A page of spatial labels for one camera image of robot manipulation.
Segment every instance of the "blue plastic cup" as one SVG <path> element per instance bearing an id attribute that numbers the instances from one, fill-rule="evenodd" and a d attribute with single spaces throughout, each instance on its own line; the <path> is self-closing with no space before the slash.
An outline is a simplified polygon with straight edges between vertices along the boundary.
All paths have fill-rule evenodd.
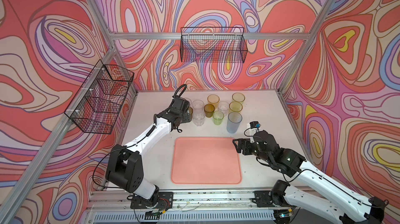
<path id="1" fill-rule="evenodd" d="M 226 130 L 229 133 L 236 133 L 239 128 L 240 123 L 242 122 L 242 115 L 238 112 L 231 112 L 227 116 L 227 126 Z"/>

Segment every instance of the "mounting plate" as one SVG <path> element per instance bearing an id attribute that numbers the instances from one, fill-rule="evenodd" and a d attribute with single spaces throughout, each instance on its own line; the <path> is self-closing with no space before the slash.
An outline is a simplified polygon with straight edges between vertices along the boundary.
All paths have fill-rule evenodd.
<path id="1" fill-rule="evenodd" d="M 174 200 L 174 193 L 173 192 L 159 192 L 158 197 L 166 199 L 170 204 L 169 206 L 166 206 L 167 203 L 159 199 L 158 204 L 156 205 L 155 208 L 163 209 L 163 208 L 172 208 L 173 207 L 173 200 Z M 130 203 L 130 208 L 131 209 L 149 209 L 147 206 L 144 205 L 143 198 L 142 197 L 136 197 L 134 200 L 131 201 Z"/>
<path id="2" fill-rule="evenodd" d="M 272 198 L 269 196 L 270 191 L 254 191 L 252 202 L 257 204 L 257 207 L 275 207 L 272 204 Z"/>

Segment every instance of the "psychedelic wallpaper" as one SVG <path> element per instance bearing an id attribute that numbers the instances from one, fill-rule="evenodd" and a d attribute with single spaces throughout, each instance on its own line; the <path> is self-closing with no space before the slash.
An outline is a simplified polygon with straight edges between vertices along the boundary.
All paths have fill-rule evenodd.
<path id="1" fill-rule="evenodd" d="M 284 97 L 318 168 L 400 223 L 400 0 L 337 0 Z"/>
<path id="2" fill-rule="evenodd" d="M 114 32 L 180 32 L 242 25 L 246 32 L 308 32 L 325 0 L 97 0 Z"/>
<path id="3" fill-rule="evenodd" d="M 0 204 L 107 49 L 85 0 L 0 0 Z M 76 222 L 132 100 L 109 136 L 71 127 L 13 223 Z"/>
<path id="4" fill-rule="evenodd" d="M 247 41 L 244 63 L 183 63 L 180 40 L 116 42 L 137 90 L 276 89 L 291 64 L 300 40 Z"/>
<path id="5" fill-rule="evenodd" d="M 83 133 L 77 127 L 68 131 L 13 224 L 78 223 L 91 192 L 97 190 L 92 181 L 93 170 L 120 137 L 133 98 L 129 92 L 110 135 Z M 107 163 L 108 158 L 96 170 L 98 184 Z"/>
<path id="6" fill-rule="evenodd" d="M 114 32 L 180 32 L 243 26 L 246 32 L 308 32 L 325 0 L 97 0 Z M 180 41 L 116 41 L 138 90 L 276 89 L 301 41 L 248 40 L 244 64 L 181 63 Z"/>

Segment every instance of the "red wire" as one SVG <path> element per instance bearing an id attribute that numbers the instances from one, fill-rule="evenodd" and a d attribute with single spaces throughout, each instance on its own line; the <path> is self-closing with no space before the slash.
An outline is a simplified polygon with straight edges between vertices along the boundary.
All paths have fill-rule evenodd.
<path id="1" fill-rule="evenodd" d="M 165 201 L 166 203 L 168 203 L 168 207 L 171 206 L 171 205 L 170 205 L 170 202 L 169 202 L 167 199 L 164 199 L 164 198 L 160 198 L 160 199 L 162 199 L 163 201 Z"/>

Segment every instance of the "wall-mounted basket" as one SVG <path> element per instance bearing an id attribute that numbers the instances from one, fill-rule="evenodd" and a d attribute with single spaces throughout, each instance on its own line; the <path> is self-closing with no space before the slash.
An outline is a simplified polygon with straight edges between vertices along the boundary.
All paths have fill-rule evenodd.
<path id="1" fill-rule="evenodd" d="M 103 64 L 72 114 L 64 113 L 84 133 L 111 134 L 133 77 L 126 68 Z"/>
<path id="2" fill-rule="evenodd" d="M 182 27 L 180 32 L 182 62 L 244 63 L 246 59 L 243 27 Z"/>

